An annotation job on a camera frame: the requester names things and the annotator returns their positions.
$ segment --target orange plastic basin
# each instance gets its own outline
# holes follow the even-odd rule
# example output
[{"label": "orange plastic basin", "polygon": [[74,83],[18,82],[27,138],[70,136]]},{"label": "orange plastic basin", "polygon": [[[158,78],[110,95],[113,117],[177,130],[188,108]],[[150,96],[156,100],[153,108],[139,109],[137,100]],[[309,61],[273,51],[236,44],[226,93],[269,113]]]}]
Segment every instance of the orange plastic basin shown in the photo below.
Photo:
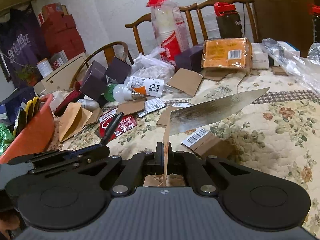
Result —
[{"label": "orange plastic basin", "polygon": [[7,163],[17,156],[39,153],[45,150],[54,133],[54,119],[50,109],[53,95],[46,95],[44,100],[46,102],[39,112],[14,139],[4,154],[0,156],[0,164]]}]

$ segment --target red card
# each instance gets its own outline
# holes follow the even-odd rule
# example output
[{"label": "red card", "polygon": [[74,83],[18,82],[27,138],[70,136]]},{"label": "red card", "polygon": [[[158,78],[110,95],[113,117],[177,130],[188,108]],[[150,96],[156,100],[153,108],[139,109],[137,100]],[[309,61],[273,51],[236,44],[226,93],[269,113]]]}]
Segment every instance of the red card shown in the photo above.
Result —
[{"label": "red card", "polygon": [[[104,114],[102,117],[100,117],[99,122],[100,122],[100,136],[103,137],[106,128],[112,121],[113,117],[116,115],[117,108]],[[128,130],[131,130],[133,127],[137,126],[136,120],[133,118],[131,114],[125,115],[118,128],[115,130],[114,134],[112,135],[110,140],[113,140],[114,138],[117,138],[119,135],[125,133]]]}]

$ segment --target green object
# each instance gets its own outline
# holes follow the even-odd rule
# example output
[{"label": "green object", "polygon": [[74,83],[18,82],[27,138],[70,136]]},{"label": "green object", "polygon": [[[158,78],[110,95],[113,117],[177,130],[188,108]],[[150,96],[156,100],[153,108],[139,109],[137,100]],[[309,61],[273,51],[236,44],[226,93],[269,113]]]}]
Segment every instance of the green object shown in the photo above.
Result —
[{"label": "green object", "polygon": [[13,140],[14,137],[12,133],[10,133],[9,129],[4,125],[4,123],[0,123],[0,155],[5,152]]},{"label": "green object", "polygon": [[109,84],[107,85],[107,89],[103,92],[104,98],[109,102],[115,102],[115,99],[113,98],[113,95],[112,95],[112,92],[115,86],[116,84]]}]

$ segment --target beige cabinet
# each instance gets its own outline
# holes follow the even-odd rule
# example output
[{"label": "beige cabinet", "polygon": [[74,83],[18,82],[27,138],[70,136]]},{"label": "beige cabinet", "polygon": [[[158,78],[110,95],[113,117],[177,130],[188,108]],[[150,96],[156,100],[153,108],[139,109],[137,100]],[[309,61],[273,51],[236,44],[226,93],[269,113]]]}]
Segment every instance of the beige cabinet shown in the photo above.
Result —
[{"label": "beige cabinet", "polygon": [[[80,67],[80,65],[85,61],[86,56],[85,53],[81,53],[73,59],[69,60],[67,63],[57,68],[55,71],[51,72],[48,76],[46,76],[42,81],[35,85],[36,93],[41,93],[44,89],[46,89],[46,93],[57,91],[57,90],[68,90],[71,80]],[[80,74],[80,77],[84,76],[87,67],[85,66]]]}]

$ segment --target plastic bag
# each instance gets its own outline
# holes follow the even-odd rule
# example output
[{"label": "plastic bag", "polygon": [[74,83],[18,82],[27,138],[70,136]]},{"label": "plastic bag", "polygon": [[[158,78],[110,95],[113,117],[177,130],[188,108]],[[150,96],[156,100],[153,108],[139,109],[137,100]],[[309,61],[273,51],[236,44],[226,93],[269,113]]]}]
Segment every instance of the plastic bag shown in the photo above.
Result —
[{"label": "plastic bag", "polygon": [[308,58],[302,58],[297,57],[271,38],[262,40],[262,44],[287,74],[293,75],[303,86],[320,96],[319,46],[313,44]]},{"label": "plastic bag", "polygon": [[158,46],[165,48],[161,58],[175,66],[174,56],[189,49],[186,23],[178,5],[169,0],[149,0],[151,22]]},{"label": "plastic bag", "polygon": [[164,51],[164,48],[156,47],[149,55],[142,55],[133,60],[131,74],[126,78],[124,83],[127,85],[131,76],[163,79],[167,83],[174,75],[175,68],[173,65],[155,58],[156,55]]},{"label": "plastic bag", "polygon": [[0,155],[2,155],[9,145],[13,142],[14,137],[4,123],[0,123]]}]

